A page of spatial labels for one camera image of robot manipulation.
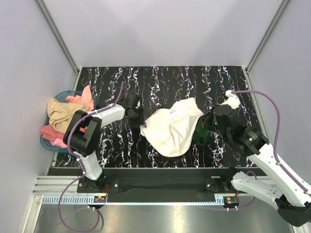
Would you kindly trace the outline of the cream and green t-shirt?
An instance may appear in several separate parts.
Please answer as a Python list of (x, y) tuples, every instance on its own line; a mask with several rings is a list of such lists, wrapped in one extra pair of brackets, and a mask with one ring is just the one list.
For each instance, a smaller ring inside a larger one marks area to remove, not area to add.
[(185, 154), (191, 145), (205, 145), (210, 131), (203, 127), (203, 112), (195, 98), (180, 100), (170, 108), (160, 108), (140, 126), (140, 134), (161, 155), (169, 158)]

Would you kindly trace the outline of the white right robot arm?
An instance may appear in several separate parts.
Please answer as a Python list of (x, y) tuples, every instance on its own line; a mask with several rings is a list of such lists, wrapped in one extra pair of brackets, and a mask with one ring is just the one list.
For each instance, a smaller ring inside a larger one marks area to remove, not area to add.
[(274, 182), (269, 185), (230, 167), (219, 178), (211, 180), (210, 192), (242, 191), (275, 208), (289, 224), (300, 227), (311, 220), (311, 186), (305, 182), (276, 150), (261, 130), (242, 124), (237, 108), (239, 91), (227, 90), (226, 100), (204, 115), (204, 127), (217, 133), (235, 152), (248, 158)]

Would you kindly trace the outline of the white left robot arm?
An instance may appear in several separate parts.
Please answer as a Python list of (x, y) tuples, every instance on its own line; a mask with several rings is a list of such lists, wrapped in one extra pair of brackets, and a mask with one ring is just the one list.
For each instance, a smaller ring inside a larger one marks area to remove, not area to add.
[(89, 179), (87, 185), (94, 192), (102, 191), (105, 186), (105, 180), (101, 178), (103, 170), (96, 156), (102, 128), (124, 118), (128, 119), (132, 128), (145, 124), (142, 97), (128, 93), (105, 108), (91, 112), (78, 110), (64, 134), (63, 141), (69, 154), (80, 162), (84, 177)]

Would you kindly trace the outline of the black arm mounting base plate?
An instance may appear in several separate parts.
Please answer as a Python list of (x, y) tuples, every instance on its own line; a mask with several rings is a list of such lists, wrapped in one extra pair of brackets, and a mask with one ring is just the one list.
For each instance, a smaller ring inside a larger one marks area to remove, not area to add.
[(235, 171), (265, 173), (259, 168), (105, 168), (99, 186), (92, 188), (84, 180), (79, 193), (103, 192), (119, 197), (155, 197), (157, 199), (200, 199), (214, 195), (215, 179), (232, 177)]

